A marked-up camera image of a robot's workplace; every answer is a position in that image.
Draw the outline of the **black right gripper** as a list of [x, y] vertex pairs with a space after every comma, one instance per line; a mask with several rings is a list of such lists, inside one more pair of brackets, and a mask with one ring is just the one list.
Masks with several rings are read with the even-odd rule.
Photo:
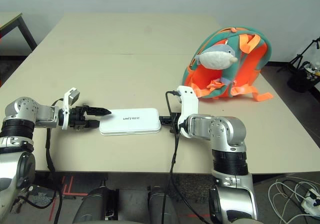
[[179, 124], [178, 120], [181, 116], [180, 112], [172, 112], [170, 116], [160, 116], [159, 120], [161, 125], [170, 126], [170, 132], [173, 134], [178, 134]]

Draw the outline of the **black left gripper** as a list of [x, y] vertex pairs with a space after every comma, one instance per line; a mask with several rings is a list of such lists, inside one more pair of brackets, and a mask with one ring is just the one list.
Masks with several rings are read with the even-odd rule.
[[85, 113], [91, 116], [105, 116], [110, 115], [111, 111], [100, 107], [90, 107], [88, 105], [76, 106], [70, 109], [68, 127], [75, 130], [98, 128], [100, 121], [86, 120]]

